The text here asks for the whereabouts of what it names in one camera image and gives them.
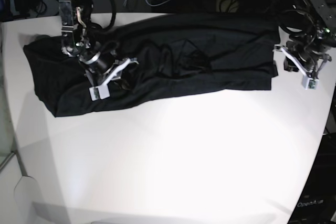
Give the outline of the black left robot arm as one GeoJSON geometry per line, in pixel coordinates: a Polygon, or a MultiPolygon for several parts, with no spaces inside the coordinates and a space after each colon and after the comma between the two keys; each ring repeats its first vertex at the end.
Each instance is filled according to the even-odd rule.
{"type": "Polygon", "coordinates": [[[325,0],[272,0],[270,10],[289,36],[274,47],[285,55],[284,70],[301,72],[302,86],[316,89],[319,73],[332,60],[328,50],[335,48],[335,11],[325,0]]]}

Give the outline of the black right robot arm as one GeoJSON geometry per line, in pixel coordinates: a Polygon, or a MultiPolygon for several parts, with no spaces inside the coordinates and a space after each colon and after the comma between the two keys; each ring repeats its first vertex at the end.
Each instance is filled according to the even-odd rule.
{"type": "Polygon", "coordinates": [[[136,58],[119,58],[116,40],[104,37],[113,28],[116,19],[116,4],[109,0],[112,16],[108,26],[101,27],[93,23],[92,0],[60,0],[61,49],[68,57],[78,59],[85,70],[91,86],[89,92],[93,101],[110,97],[108,84],[120,81],[124,70],[131,64],[138,63],[136,58]]]}

